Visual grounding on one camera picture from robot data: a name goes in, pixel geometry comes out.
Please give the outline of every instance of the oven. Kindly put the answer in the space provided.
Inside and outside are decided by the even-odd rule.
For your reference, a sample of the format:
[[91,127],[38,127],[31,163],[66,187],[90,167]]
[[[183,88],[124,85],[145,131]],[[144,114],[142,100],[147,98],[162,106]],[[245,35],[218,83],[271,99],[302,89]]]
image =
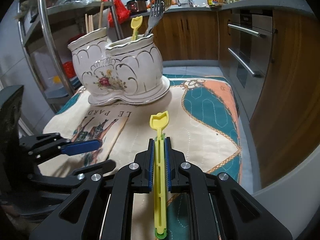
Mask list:
[[231,32],[229,78],[251,119],[267,73],[272,46],[272,12],[233,13],[228,23]]

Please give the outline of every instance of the tile floor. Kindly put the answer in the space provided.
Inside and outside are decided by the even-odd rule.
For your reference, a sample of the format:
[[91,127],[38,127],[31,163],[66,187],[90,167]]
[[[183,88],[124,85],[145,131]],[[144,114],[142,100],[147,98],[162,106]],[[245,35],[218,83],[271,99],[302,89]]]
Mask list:
[[[201,67],[201,66],[164,67],[163,73],[169,74],[169,75],[223,76],[219,67]],[[240,146],[241,146],[241,163],[242,163],[242,179],[240,184],[248,193],[252,194],[253,184],[252,184],[252,168],[251,168],[250,153],[249,153],[246,136],[242,127],[241,119],[239,119],[239,129],[240,129]]]

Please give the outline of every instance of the metal bolt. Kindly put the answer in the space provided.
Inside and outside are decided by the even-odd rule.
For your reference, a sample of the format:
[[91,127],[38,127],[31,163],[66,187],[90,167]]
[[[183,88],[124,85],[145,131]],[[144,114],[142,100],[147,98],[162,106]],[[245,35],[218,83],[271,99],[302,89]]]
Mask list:
[[131,163],[129,165],[129,169],[131,169],[131,170],[136,170],[137,168],[139,168],[139,164],[137,164],[137,163]]
[[77,175],[77,179],[83,179],[84,178],[84,174],[83,173],[80,173]]
[[187,162],[181,163],[181,168],[183,169],[189,169],[190,167],[191,167],[190,163],[187,163]]
[[229,176],[228,176],[228,174],[226,174],[226,173],[220,173],[220,174],[219,174],[219,179],[221,179],[221,180],[227,180],[227,179],[229,179]]
[[101,175],[98,174],[98,173],[93,174],[93,175],[91,176],[91,179],[92,179],[93,181],[98,181],[99,179],[101,179]]

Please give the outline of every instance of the tablecloth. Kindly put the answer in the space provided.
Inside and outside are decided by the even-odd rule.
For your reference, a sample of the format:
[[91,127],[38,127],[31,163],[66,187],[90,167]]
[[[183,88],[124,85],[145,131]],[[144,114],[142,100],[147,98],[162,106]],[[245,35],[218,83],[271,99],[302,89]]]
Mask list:
[[[60,132],[72,141],[100,138],[100,150],[69,157],[59,155],[39,168],[44,175],[66,176],[74,169],[107,158],[116,161],[116,172],[133,162],[136,153],[148,147],[156,131],[149,126],[152,114],[169,112],[164,132],[172,148],[185,154],[186,160],[203,171],[226,171],[241,179],[238,117],[231,87],[220,76],[166,75],[169,92],[148,105],[133,106],[117,101],[109,106],[91,106],[90,93],[81,87],[50,120],[44,133]],[[188,239],[185,194],[167,195],[168,239]],[[132,214],[132,238],[154,239],[153,192],[135,194]]]

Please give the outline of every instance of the red plastic bag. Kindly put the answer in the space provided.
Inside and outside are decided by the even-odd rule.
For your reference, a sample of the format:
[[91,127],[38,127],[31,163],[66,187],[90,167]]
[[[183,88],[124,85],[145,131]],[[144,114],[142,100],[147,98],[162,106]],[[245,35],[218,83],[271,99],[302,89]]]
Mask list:
[[[121,0],[113,0],[113,1],[115,3],[118,21],[121,24],[121,23],[125,22],[130,17],[130,11],[124,6],[124,4],[121,2]],[[113,23],[111,12],[109,12],[108,21],[109,21],[110,27],[115,26],[115,24]]]

